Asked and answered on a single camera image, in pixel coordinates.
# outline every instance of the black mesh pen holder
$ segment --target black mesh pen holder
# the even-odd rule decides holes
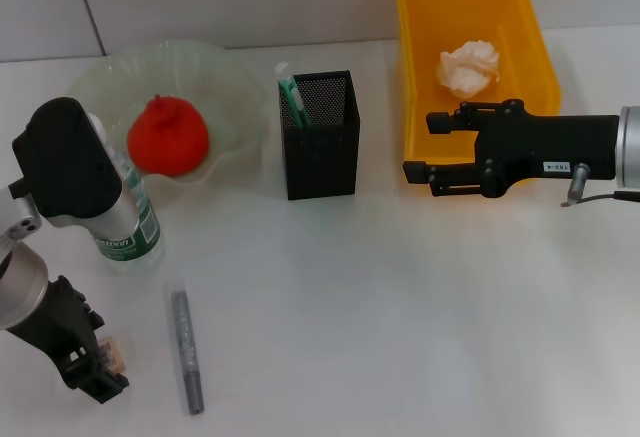
[[[360,115],[351,73],[295,76],[311,118],[296,126],[280,90],[282,154],[289,200],[349,195],[356,191]]]

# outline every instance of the red fruit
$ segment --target red fruit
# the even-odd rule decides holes
[[[145,172],[182,175],[206,158],[209,132],[189,102],[156,95],[129,130],[127,147],[133,163]]]

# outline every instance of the green glass bowl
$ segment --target green glass bowl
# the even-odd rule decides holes
[[[209,130],[207,158],[167,179],[200,183],[221,162],[260,146],[266,90],[237,56],[203,42],[165,41],[105,57],[67,93],[100,118],[112,145],[125,153],[129,129],[156,94],[188,100]]]

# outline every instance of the green label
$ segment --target green label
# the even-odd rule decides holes
[[[131,237],[124,240],[104,240],[94,237],[100,253],[111,260],[126,261],[137,259],[149,252],[160,239],[160,226],[151,208],[144,183],[137,169],[127,176],[125,183],[136,201],[139,223]]]

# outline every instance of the white table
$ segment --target white table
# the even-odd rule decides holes
[[[640,104],[639,27],[545,33],[566,113]],[[168,256],[153,278],[103,270],[87,233],[29,239],[120,344],[131,387],[104,406],[0,333],[3,435],[637,436],[640,207],[560,209],[565,181],[499,200],[405,183],[396,43],[245,50],[274,86],[350,69],[362,119],[355,196],[288,202],[278,111],[262,162],[179,192],[149,182]],[[0,182],[33,111],[96,59],[0,65]],[[589,183],[587,192],[613,183]],[[163,281],[186,280],[207,410],[185,413]]]

